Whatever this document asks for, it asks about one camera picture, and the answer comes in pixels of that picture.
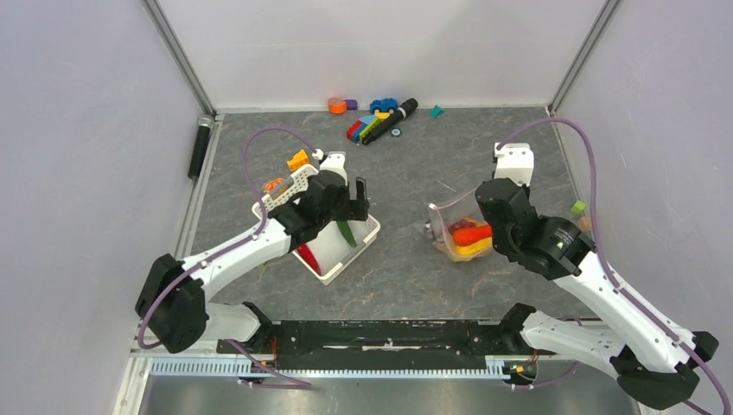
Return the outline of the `green toy chili pepper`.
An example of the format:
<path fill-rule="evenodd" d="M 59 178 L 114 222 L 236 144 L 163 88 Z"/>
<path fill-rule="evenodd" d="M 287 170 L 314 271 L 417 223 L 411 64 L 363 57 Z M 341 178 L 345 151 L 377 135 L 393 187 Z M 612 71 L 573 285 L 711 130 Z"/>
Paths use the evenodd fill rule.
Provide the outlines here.
<path fill-rule="evenodd" d="M 357 241 L 354 236 L 354 232 L 352 228 L 350 227 L 347 220 L 339 220 L 336 222 L 336 225 L 338 227 L 338 230 L 343 237 L 343 239 L 348 243 L 350 247 L 356 247 Z"/>

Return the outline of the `yellow toy fruit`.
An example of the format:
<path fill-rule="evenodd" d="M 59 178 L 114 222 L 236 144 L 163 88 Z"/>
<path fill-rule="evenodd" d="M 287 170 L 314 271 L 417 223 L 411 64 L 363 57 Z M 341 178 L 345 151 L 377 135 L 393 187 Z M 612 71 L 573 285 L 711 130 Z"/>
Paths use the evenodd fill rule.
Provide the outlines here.
<path fill-rule="evenodd" d="M 466 246 L 455 245 L 454 251 L 462 258 L 475 258 L 490 251 L 493 246 L 492 242 L 491 238 L 480 239 L 475 243 Z"/>

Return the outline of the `orange toy carrot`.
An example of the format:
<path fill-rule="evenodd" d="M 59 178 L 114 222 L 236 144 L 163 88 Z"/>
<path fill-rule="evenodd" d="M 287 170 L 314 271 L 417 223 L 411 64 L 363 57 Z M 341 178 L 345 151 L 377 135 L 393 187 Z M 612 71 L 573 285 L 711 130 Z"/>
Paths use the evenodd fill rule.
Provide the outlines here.
<path fill-rule="evenodd" d="M 490 225 L 463 227 L 455 230 L 452 234 L 453 241 L 457 246 L 471 246 L 492 237 L 493 229 Z"/>

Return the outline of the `clear zip top bag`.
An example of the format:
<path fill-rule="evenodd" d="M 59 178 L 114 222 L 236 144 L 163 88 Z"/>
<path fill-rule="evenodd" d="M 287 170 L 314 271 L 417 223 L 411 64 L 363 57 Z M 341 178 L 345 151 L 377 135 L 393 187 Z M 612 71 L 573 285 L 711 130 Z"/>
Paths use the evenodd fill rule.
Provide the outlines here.
<path fill-rule="evenodd" d="M 426 226 L 434 247 L 454 262 L 467 262 L 492 250 L 491 232 L 474 188 L 448 201 L 429 203 L 428 212 Z"/>

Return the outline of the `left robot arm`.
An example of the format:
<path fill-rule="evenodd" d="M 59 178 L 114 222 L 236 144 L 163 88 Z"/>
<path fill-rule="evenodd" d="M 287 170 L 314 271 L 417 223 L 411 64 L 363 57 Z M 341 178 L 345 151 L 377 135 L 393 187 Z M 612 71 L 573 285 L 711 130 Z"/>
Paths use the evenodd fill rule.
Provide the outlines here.
<path fill-rule="evenodd" d="M 271 343 L 271 328 L 253 305 L 212 303 L 212 297 L 247 272 L 294 252 L 338 221 L 365 221 L 367 182 L 355 185 L 334 171 L 308 177 L 305 188 L 275 207 L 259 206 L 261 221 L 203 253 L 175 259 L 166 253 L 149 271 L 135 305 L 141 349 L 177 354 L 205 339 L 239 341 L 251 352 Z"/>

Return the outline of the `orange toy building block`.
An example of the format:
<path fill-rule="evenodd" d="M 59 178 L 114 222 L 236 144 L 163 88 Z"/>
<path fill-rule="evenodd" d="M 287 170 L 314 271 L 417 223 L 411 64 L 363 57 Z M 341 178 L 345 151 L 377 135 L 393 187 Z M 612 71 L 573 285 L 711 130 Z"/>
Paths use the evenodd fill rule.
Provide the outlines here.
<path fill-rule="evenodd" d="M 295 172 L 302 166 L 310 163 L 309 154 L 305 149 L 299 150 L 291 159 L 287 162 L 287 167 L 290 172 Z"/>

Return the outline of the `white perforated plastic basket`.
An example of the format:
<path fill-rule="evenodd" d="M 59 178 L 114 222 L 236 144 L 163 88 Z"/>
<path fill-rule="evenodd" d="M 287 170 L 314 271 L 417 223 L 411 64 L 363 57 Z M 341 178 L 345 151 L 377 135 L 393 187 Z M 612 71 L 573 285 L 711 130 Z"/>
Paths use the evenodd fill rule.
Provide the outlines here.
<path fill-rule="evenodd" d="M 292 172 L 289 179 L 262 197 L 266 210 L 270 211 L 284 204 L 297 192 L 304 191 L 308 187 L 308 179 L 316 173 L 317 168 L 310 164 Z M 335 222 L 330 222 L 314 240 L 307 243 L 322 269 L 321 276 L 316 276 L 296 251 L 291 254 L 323 285 L 329 285 L 339 277 L 376 240 L 380 230 L 380 223 L 370 214 L 367 220 L 349 220 L 348 223 L 354 232 L 356 247 L 348 245 Z"/>

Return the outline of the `orange toy peeled tangerine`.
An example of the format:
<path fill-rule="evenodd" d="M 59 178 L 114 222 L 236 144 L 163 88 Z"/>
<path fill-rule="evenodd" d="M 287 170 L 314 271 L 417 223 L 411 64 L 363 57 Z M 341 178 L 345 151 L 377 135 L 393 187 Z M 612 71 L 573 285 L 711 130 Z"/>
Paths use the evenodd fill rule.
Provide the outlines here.
<path fill-rule="evenodd" d="M 271 181 L 268 181 L 264 186 L 263 190 L 265 193 L 269 194 L 274 189 L 276 189 L 279 185 L 281 185 L 284 182 L 284 179 L 282 177 L 278 177 L 276 179 L 273 179 Z"/>

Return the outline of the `red toy chili pepper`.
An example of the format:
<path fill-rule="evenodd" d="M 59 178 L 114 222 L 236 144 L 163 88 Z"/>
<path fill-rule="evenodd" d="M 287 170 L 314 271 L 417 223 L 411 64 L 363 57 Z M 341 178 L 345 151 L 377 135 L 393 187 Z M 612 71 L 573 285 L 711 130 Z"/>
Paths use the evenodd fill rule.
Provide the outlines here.
<path fill-rule="evenodd" d="M 316 256 L 313 254 L 307 244 L 299 246 L 296 252 L 298 256 L 305 262 L 308 268 L 310 268 L 310 270 L 315 273 L 316 276 L 322 275 L 322 269 L 316 259 Z"/>

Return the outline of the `green toy cube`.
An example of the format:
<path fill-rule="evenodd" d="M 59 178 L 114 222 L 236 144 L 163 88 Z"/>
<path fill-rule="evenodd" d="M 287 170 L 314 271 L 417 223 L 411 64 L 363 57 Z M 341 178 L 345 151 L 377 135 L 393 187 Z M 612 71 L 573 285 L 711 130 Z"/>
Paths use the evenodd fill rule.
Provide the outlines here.
<path fill-rule="evenodd" d="M 572 205 L 570 210 L 573 214 L 582 216 L 584 215 L 586 208 L 587 208 L 587 204 L 584 201 L 578 200 Z"/>

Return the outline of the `multicolour toy block stack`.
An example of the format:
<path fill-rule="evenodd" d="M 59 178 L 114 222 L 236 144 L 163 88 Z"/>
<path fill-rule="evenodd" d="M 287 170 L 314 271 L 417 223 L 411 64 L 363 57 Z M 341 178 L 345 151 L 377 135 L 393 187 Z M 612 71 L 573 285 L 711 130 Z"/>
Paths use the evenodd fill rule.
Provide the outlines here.
<path fill-rule="evenodd" d="M 389 112 L 378 112 L 360 117 L 347 131 L 346 139 L 356 144 L 362 144 L 367 133 L 373 130 L 382 121 L 390 116 Z"/>

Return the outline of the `blue toy car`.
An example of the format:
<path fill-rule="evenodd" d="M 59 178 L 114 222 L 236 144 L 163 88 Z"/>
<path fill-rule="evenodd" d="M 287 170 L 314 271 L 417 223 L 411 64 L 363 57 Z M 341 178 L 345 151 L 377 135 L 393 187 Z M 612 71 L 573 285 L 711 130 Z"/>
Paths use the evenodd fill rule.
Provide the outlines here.
<path fill-rule="evenodd" d="M 396 99 L 375 99 L 369 105 L 369 112 L 372 114 L 381 112 L 394 113 L 398 109 L 398 107 L 399 103 Z"/>

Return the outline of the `teal toy block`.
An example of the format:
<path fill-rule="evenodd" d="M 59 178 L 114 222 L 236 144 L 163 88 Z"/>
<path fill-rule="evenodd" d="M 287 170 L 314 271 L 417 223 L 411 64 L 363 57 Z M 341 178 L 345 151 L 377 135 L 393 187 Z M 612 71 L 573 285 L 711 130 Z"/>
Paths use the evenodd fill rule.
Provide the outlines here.
<path fill-rule="evenodd" d="M 444 109 L 443 109 L 443 108 L 442 108 L 442 107 L 441 107 L 440 105 L 435 105 L 435 106 L 434 106 L 434 107 L 433 107 L 433 108 L 431 109 L 431 111 L 430 111 L 430 115 L 431 115 L 431 116 L 432 116 L 433 118 L 437 118 L 437 117 L 439 117 L 439 116 L 441 116 L 441 115 L 443 115 L 443 114 L 444 114 Z"/>

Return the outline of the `black microphone by wall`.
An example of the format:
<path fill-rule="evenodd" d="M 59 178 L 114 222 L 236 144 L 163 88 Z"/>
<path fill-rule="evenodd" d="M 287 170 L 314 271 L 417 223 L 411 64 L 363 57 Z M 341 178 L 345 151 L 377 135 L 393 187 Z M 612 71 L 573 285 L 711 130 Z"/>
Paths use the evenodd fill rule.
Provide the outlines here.
<path fill-rule="evenodd" d="M 188 178 L 192 181 L 196 181 L 201 175 L 213 126 L 214 118 L 209 115 L 202 115 L 197 120 L 194 147 L 188 167 Z"/>

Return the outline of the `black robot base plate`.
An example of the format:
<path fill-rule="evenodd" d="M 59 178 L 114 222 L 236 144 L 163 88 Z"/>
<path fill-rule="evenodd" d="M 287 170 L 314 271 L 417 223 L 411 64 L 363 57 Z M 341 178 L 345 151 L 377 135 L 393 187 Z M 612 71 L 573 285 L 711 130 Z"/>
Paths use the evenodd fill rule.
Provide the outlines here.
<path fill-rule="evenodd" d="M 488 356 L 540 356 L 499 321 L 272 321 L 255 314 L 261 326 L 243 347 L 271 355 L 280 371 L 480 369 Z"/>

